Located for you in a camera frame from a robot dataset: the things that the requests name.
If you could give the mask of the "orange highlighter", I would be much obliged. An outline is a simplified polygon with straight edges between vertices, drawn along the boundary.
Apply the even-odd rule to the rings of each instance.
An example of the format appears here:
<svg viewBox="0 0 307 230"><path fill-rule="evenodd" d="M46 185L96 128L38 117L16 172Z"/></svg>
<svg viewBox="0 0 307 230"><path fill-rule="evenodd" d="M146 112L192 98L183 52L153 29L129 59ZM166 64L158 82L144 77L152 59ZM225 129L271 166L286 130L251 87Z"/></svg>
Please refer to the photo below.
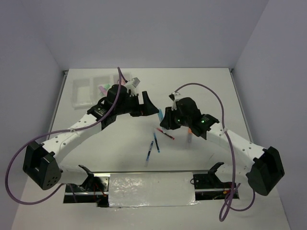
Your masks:
<svg viewBox="0 0 307 230"><path fill-rule="evenodd" d="M191 129L189 128L188 129L188 135L187 135L187 143L190 144L192 142L192 136L193 136L193 133L191 131Z"/></svg>

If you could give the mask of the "red gel pen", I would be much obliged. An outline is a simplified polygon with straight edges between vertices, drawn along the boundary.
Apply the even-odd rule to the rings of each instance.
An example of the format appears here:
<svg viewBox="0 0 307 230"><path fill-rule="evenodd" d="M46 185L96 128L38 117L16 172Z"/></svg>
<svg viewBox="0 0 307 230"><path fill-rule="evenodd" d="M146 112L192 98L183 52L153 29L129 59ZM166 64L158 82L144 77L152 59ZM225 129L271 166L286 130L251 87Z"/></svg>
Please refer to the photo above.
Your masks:
<svg viewBox="0 0 307 230"><path fill-rule="evenodd" d="M166 135L167 137L171 138L172 140L174 140L175 138L173 136L171 136L170 134L164 132L162 129L160 128L156 128L156 130L158 130L159 132L161 132L162 134Z"/></svg>

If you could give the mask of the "blue highlighter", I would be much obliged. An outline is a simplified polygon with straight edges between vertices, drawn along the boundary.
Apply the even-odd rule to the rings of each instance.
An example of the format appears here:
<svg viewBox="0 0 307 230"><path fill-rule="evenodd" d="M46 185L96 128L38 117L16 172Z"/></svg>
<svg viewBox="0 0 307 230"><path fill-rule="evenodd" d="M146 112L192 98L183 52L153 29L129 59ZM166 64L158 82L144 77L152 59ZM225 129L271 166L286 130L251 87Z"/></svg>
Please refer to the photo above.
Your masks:
<svg viewBox="0 0 307 230"><path fill-rule="evenodd" d="M161 109L159 109L158 118L159 118L159 122L161 123L164 118L164 115Z"/></svg>

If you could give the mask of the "teal gel pen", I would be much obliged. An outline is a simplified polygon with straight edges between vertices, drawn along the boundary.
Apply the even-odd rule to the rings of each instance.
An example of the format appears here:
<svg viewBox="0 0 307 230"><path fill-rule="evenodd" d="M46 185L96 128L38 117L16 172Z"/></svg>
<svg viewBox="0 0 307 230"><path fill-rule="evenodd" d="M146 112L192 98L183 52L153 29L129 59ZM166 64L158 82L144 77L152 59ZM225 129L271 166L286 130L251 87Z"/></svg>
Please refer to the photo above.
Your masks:
<svg viewBox="0 0 307 230"><path fill-rule="evenodd" d="M156 145L156 148L157 148L157 152L160 153L160 148L159 148L159 144L158 144L158 140L157 140L157 136L156 136L156 132L155 132L154 127L153 127L153 137L154 137L155 145Z"/></svg>

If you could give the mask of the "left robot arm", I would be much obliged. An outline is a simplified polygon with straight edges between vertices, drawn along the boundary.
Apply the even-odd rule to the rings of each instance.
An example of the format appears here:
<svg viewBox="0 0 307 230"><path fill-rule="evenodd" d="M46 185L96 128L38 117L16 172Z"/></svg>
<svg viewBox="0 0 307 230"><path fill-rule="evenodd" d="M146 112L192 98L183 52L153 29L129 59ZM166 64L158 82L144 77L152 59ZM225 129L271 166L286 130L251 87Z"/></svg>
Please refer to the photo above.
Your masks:
<svg viewBox="0 0 307 230"><path fill-rule="evenodd" d="M64 166L61 162L86 139L115 122L118 115L138 117L158 113L146 91L142 92L143 103L132 92L132 89L115 84L67 132L41 144L32 141L26 148L23 171L42 190L48 190L56 184L76 184L83 191L91 190L94 174L89 169L83 165Z"/></svg>

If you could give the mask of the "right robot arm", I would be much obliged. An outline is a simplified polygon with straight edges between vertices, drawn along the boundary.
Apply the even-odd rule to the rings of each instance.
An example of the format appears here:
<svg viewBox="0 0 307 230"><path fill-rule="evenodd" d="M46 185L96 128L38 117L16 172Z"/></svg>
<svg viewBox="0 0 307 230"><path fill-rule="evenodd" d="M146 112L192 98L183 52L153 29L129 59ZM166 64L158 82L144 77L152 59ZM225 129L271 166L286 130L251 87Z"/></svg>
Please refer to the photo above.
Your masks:
<svg viewBox="0 0 307 230"><path fill-rule="evenodd" d="M285 172L278 150L256 145L233 131L210 114L202 114L195 101L178 93L169 95L172 106L166 107L160 126L166 130L188 127L192 133L225 150L233 151L242 160L248 172L249 186L258 194L267 196Z"/></svg>

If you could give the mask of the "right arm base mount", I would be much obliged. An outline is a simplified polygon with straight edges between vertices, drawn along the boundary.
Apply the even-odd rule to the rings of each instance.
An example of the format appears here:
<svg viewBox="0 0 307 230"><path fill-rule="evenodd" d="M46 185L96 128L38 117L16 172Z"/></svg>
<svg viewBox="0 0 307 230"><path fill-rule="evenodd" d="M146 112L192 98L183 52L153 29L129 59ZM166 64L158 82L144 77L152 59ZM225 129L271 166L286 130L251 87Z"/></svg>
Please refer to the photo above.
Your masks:
<svg viewBox="0 0 307 230"><path fill-rule="evenodd" d="M216 163L206 173L193 174L190 183L194 186L195 200L222 200L231 192L231 182L222 182L215 174L223 165Z"/></svg>

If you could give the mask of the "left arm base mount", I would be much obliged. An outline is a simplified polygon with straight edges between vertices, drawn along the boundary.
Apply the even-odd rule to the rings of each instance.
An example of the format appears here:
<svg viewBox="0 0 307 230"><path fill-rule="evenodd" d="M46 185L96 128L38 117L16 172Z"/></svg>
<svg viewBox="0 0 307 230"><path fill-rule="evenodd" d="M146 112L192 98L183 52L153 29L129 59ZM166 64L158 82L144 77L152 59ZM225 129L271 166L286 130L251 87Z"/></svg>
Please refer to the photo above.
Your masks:
<svg viewBox="0 0 307 230"><path fill-rule="evenodd" d="M109 207L108 188L110 176L98 176L83 165L78 165L86 177L81 184L67 184L65 187L64 204L92 203L97 207Z"/></svg>

